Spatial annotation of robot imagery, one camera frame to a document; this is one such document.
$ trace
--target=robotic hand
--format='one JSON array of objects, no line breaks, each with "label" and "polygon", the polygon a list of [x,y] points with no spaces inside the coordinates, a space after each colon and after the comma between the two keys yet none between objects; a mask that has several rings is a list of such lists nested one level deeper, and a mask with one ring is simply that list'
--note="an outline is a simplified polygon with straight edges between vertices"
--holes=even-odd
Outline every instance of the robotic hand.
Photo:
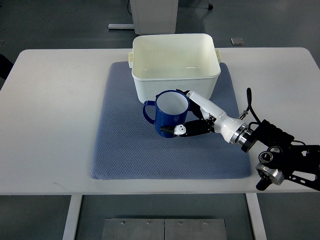
[{"label": "robotic hand", "polygon": [[[268,121],[261,122],[251,107],[250,88],[247,89],[248,108],[239,118],[227,116],[224,110],[194,91],[183,93],[190,100],[189,110],[198,120],[177,126],[162,126],[161,131],[180,137],[220,133],[227,143],[241,145],[241,150],[246,153],[259,141],[268,149],[259,154],[259,163],[255,167],[261,178],[256,185],[258,190],[263,191],[271,184],[280,185],[284,180],[289,180],[320,191],[320,146],[295,141],[292,135]],[[247,124],[243,121],[249,111],[257,122]],[[257,125],[255,130],[251,129],[252,124]],[[293,175],[294,171],[314,174],[315,180]]]}]

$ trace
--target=gray mat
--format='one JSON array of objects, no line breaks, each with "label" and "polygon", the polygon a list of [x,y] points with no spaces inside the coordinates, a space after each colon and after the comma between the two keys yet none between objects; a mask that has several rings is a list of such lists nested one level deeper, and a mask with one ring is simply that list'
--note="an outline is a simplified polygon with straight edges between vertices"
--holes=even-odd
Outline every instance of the gray mat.
[{"label": "gray mat", "polygon": [[[210,100],[237,118],[230,73],[224,63],[220,67]],[[163,138],[145,120],[142,108],[128,63],[113,63],[96,135],[93,179],[239,179],[251,175],[249,155],[239,145],[228,144],[218,133]],[[194,119],[189,112],[186,121]]]}]

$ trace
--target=metal bracket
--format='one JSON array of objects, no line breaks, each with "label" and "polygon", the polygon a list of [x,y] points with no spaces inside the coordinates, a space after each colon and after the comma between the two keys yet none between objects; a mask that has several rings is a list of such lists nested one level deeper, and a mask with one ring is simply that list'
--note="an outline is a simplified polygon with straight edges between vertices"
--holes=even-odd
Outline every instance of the metal bracket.
[{"label": "metal bracket", "polygon": [[224,219],[106,218],[102,240],[227,240]]}]

